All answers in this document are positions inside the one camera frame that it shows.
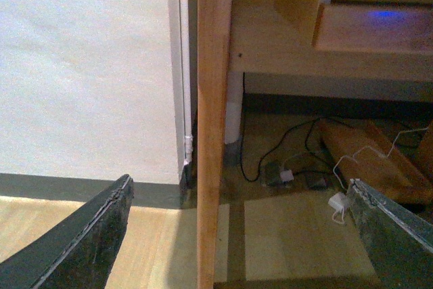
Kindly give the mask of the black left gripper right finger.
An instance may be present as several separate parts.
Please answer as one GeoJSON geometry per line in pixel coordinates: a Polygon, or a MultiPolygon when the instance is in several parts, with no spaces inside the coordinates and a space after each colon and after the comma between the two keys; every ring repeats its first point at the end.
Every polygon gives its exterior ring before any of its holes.
{"type": "Polygon", "coordinates": [[[347,192],[360,238],[387,288],[432,287],[432,224],[360,179],[347,192]]]}

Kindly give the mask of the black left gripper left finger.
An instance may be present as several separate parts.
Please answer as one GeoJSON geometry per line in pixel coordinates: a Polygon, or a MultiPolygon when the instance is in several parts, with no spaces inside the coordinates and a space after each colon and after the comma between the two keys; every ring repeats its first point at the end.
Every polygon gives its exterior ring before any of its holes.
{"type": "Polygon", "coordinates": [[[123,175],[1,263],[2,288],[105,288],[134,196],[123,175]]]}

